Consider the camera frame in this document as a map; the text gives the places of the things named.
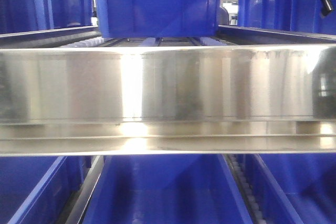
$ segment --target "blue plastic crate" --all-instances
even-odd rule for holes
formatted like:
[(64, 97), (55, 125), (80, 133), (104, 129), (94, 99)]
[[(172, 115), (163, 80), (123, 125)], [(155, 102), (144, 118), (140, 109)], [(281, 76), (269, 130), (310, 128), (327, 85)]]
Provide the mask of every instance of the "blue plastic crate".
[(252, 224), (221, 155), (108, 157), (83, 222)]
[(320, 0), (239, 0), (238, 25), (336, 34), (336, 12), (322, 17), (321, 8)]
[(336, 223), (336, 154), (240, 155), (266, 220)]
[(91, 25), (92, 0), (0, 0), (0, 34)]
[(55, 222), (82, 183), (80, 158), (0, 158), (0, 223)]
[(104, 37), (212, 36), (219, 0), (97, 0)]

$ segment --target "blue plastic bin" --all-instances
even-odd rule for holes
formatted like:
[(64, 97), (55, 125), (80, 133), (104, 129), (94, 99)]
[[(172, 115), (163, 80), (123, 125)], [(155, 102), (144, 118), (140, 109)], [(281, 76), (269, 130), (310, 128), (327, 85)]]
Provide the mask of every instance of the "blue plastic bin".
[(97, 0), (103, 37), (212, 36), (219, 0)]
[(84, 224), (250, 223), (221, 155), (108, 157)]
[(0, 0), (0, 34), (91, 25), (92, 0)]
[(322, 17), (321, 8), (320, 0), (239, 0), (238, 26), (336, 34), (336, 12)]
[(54, 223), (82, 183), (81, 158), (0, 158), (0, 223)]
[(240, 155), (266, 221), (336, 223), (336, 154)]

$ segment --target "blue panel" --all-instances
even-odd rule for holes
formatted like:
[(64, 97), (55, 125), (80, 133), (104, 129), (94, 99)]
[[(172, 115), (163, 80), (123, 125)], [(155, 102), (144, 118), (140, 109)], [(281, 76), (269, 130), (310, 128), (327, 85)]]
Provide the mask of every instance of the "blue panel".
[[(333, 7), (336, 8), (336, 0), (331, 0)], [(325, 18), (318, 16), (320, 21), (320, 33), (323, 34), (336, 34), (336, 11), (333, 11)]]
[(293, 0), (292, 31), (312, 33), (316, 0)]
[(267, 221), (336, 223), (336, 154), (240, 155), (238, 160)]
[(81, 158), (0, 158), (0, 223), (54, 223), (82, 183)]
[(239, 26), (336, 34), (336, 12), (321, 16), (320, 0), (239, 0)]
[(336, 223), (336, 155), (262, 155), (306, 224)]
[(211, 36), (219, 0), (97, 0), (104, 37)]
[(91, 0), (0, 0), (0, 33), (91, 25)]
[(248, 0), (245, 6), (245, 26), (261, 27), (263, 0)]
[(108, 157), (84, 224), (248, 223), (220, 155)]

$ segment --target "metal rail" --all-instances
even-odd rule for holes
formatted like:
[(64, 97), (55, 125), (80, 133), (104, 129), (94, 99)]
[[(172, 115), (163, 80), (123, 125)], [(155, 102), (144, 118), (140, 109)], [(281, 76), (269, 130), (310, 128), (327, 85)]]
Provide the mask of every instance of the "metal rail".
[(227, 162), (241, 197), (243, 198), (246, 209), (251, 216), (252, 222), (254, 224), (267, 224), (266, 220), (263, 218), (263, 213), (259, 210), (259, 205), (256, 203), (253, 192), (249, 187), (249, 184), (246, 182), (244, 173), (239, 167), (237, 159), (234, 155), (223, 155), (223, 158)]
[[(119, 38), (112, 39), (98, 47), (180, 47), (180, 46), (213, 46), (202, 43), (203, 38)], [(226, 44), (208, 38), (210, 41), (216, 42), (216, 45), (225, 46)]]
[(102, 156), (97, 156), (94, 158), (92, 162), (92, 167), (78, 191), (77, 200), (74, 200), (74, 206), (67, 218), (67, 220), (63, 223), (65, 224), (80, 224), (83, 221), (85, 216), (87, 207), (89, 205), (89, 201), (92, 197), (93, 191), (97, 185), (97, 182), (100, 178), (100, 174), (102, 172), (104, 166), (104, 158)]
[(217, 37), (238, 45), (336, 43), (335, 35), (236, 26), (219, 26)]
[(119, 155), (163, 153), (302, 153), (335, 152), (335, 122), (314, 122), (300, 127), (285, 122), (283, 131), (256, 131), (257, 122), (234, 132), (241, 122), (231, 122), (221, 131), (221, 123), (176, 122), (107, 124), (3, 125), (1, 156)]
[(100, 36), (98, 26), (29, 31), (0, 35), (0, 49), (49, 48)]

